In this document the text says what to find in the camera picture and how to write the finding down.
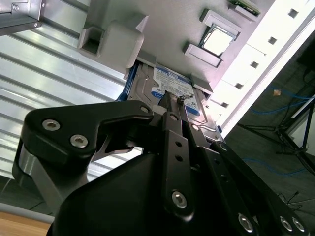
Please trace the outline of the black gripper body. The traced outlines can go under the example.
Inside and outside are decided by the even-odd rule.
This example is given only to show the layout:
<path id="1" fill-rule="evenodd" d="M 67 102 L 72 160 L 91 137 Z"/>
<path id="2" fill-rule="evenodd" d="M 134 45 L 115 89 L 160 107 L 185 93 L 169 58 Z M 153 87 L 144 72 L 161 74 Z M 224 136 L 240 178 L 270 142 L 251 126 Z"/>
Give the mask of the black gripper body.
<path id="1" fill-rule="evenodd" d="M 183 222 L 162 202 L 162 159 L 141 155 L 71 193 L 62 203 L 50 236 L 234 236 L 218 194 L 201 172 L 177 174 L 192 187 L 195 206 Z"/>

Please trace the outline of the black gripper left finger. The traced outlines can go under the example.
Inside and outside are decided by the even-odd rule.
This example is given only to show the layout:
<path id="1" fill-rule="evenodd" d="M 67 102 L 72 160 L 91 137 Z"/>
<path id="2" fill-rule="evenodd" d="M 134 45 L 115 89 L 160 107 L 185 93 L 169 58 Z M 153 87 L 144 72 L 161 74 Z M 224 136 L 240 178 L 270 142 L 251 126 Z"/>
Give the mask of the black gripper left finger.
<path id="1" fill-rule="evenodd" d="M 151 109 L 139 100 L 37 109 L 21 134 L 21 172 L 55 216 L 66 198 L 141 155 L 162 159 L 162 202 L 183 222 L 192 220 L 192 187 L 177 174 L 190 168 L 181 118 L 184 97 L 165 93 Z"/>

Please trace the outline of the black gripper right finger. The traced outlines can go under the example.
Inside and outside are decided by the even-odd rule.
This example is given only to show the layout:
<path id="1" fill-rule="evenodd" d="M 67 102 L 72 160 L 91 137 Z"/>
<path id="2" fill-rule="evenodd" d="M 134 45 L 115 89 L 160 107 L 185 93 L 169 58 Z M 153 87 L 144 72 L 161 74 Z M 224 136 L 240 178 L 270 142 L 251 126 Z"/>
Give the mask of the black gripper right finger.
<path id="1" fill-rule="evenodd" d="M 199 171 L 202 199 L 210 194 L 214 225 L 224 236 L 308 236 L 301 218 L 224 142 L 209 143 L 199 126 L 181 118 L 191 164 Z"/>

